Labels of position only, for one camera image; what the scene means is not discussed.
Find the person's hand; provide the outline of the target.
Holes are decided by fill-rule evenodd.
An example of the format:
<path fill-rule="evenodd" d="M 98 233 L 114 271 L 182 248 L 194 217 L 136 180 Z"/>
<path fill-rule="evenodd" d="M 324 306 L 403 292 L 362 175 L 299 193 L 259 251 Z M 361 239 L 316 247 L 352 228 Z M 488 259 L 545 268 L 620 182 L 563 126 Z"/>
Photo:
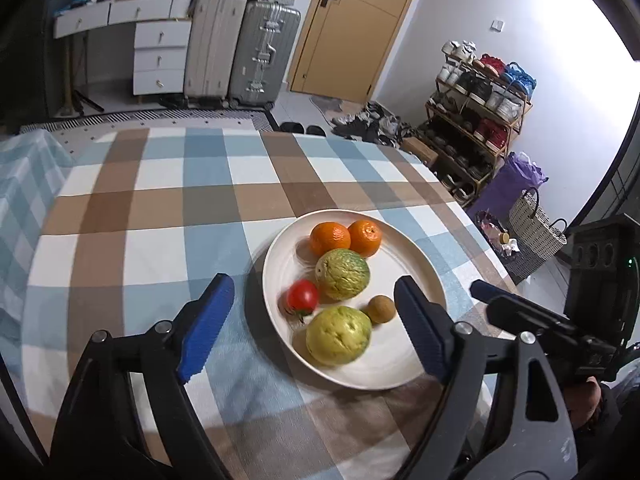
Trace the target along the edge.
<path fill-rule="evenodd" d="M 574 430 L 589 426 L 602 427 L 606 423 L 605 412 L 602 410 L 602 389 L 600 382 L 589 377 L 580 385 L 568 386 L 563 389 L 570 424 Z"/>

